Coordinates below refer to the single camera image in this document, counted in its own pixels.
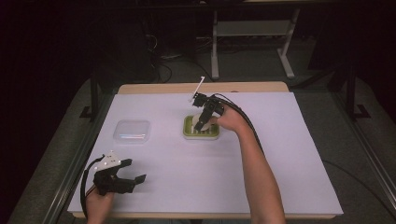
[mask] floor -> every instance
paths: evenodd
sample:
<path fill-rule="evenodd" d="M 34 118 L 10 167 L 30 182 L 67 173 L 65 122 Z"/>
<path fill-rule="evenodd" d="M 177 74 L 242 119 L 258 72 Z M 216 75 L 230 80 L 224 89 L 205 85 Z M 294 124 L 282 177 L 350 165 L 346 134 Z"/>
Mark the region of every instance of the floor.
<path fill-rule="evenodd" d="M 221 51 L 219 82 L 276 80 L 292 86 L 318 72 L 307 70 L 315 40 L 297 39 L 291 43 L 288 53 L 296 78 L 287 79 L 277 58 L 278 41 L 266 39 L 259 47 Z M 174 55 L 176 53 L 164 56 L 169 58 Z M 197 82 L 200 76 L 207 76 L 207 71 L 210 71 L 210 53 L 208 49 L 200 51 L 195 62 L 186 58 L 164 60 L 159 71 L 162 80 L 169 78 L 169 83 Z M 352 122 L 344 110 L 345 90 L 333 93 L 326 89 L 330 78 L 327 76 L 293 92 L 344 214 L 329 220 L 288 220 L 288 223 L 396 223 L 396 206 L 390 202 L 367 156 L 370 154 L 368 151 L 374 151 L 389 178 L 396 181 L 396 125 L 378 104 L 370 87 L 359 79 L 356 105 L 364 105 L 371 117 Z M 75 185 L 73 181 L 64 180 L 71 171 L 80 172 L 80 169 L 70 167 L 70 161 L 84 161 L 76 155 L 80 149 L 90 145 L 87 139 L 92 138 L 92 132 L 100 130 L 111 97 L 100 95 L 102 114 L 95 122 L 90 122 L 90 119 L 80 118 L 84 107 L 91 103 L 90 81 L 81 86 L 9 223 L 85 223 L 84 219 L 74 218 L 66 211 L 68 196 L 73 189 L 64 193 L 62 186 Z M 121 219 L 108 221 L 137 222 Z"/>

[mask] desk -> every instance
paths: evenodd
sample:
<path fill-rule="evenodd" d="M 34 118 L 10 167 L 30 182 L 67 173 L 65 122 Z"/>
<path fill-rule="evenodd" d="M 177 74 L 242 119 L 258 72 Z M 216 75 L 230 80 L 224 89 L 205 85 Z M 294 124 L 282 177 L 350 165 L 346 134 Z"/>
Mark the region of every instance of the desk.
<path fill-rule="evenodd" d="M 188 102 L 195 87 L 158 84 L 120 88 L 89 161 L 114 150 L 121 160 L 134 160 L 130 167 L 119 170 L 119 177 L 148 176 L 134 193 L 116 195 L 111 216 L 249 218 L 235 134 L 221 129 L 214 141 L 182 136 L 183 119 L 202 112 Z M 343 213 L 294 95 L 284 83 L 204 83 L 200 89 L 202 93 L 211 91 L 223 92 L 244 108 L 255 126 L 287 218 L 331 218 Z M 143 145 L 115 143 L 113 133 L 122 119 L 149 120 L 149 140 Z M 83 217 L 78 193 L 68 211 Z"/>

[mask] dark background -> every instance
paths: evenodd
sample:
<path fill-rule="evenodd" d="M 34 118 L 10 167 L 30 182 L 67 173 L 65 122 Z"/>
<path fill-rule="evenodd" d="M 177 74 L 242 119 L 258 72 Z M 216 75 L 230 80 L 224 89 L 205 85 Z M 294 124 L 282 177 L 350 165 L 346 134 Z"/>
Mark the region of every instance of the dark background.
<path fill-rule="evenodd" d="M 194 35 L 210 34 L 211 18 L 207 12 L 159 13 L 155 20 L 142 23 L 141 17 L 128 13 L 112 18 L 92 11 L 75 11 L 81 3 L 74 1 L 7 0 L 0 4 L 4 138 L 0 157 L 0 223 L 5 223 L 71 100 L 92 73 L 102 71 L 98 76 L 104 80 L 105 90 L 125 82 L 150 82 L 150 57 L 145 48 L 134 43 L 145 47 L 146 43 L 139 43 L 145 42 L 144 33 L 150 32 L 165 45 L 185 49 L 193 57 L 193 49 L 185 47 L 193 46 Z M 266 16 L 279 15 L 276 7 L 267 12 Z M 311 68 L 326 68 L 340 61 L 353 64 L 358 77 L 372 87 L 378 101 L 396 120 L 394 12 L 394 7 L 380 1 L 307 7 L 301 12 L 294 37 L 318 39 Z M 128 32 L 133 41 L 122 39 L 125 24 L 118 28 L 106 25 L 112 21 L 132 23 Z M 101 44 L 92 43 L 92 37 Z M 140 55 L 140 66 L 114 63 L 137 60 L 122 52 L 125 46 Z M 140 77 L 138 74 L 144 71 L 150 75 Z M 111 79 L 117 81 L 106 86 L 104 83 Z"/>

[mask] person's right hand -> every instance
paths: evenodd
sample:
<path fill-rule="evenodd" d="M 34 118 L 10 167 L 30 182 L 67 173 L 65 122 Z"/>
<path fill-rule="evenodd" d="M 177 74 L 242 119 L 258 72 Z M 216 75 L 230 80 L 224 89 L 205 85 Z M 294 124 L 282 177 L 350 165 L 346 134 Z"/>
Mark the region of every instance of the person's right hand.
<path fill-rule="evenodd" d="M 242 118 L 242 116 L 230 108 L 228 105 L 223 105 L 224 106 L 224 112 L 223 114 L 217 118 L 217 117 L 212 117 L 210 119 L 210 123 L 217 123 L 219 126 L 234 131 L 236 133 L 241 133 L 244 131 L 246 128 L 250 127 L 248 126 L 247 122 Z"/>

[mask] transparent lid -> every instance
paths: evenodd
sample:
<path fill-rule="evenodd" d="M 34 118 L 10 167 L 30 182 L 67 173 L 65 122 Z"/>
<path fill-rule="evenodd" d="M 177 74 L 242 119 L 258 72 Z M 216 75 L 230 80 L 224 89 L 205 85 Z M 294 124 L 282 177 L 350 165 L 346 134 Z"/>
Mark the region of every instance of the transparent lid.
<path fill-rule="evenodd" d="M 150 124 L 144 119 L 123 119 L 117 124 L 113 138 L 120 144 L 143 144 L 149 140 Z"/>

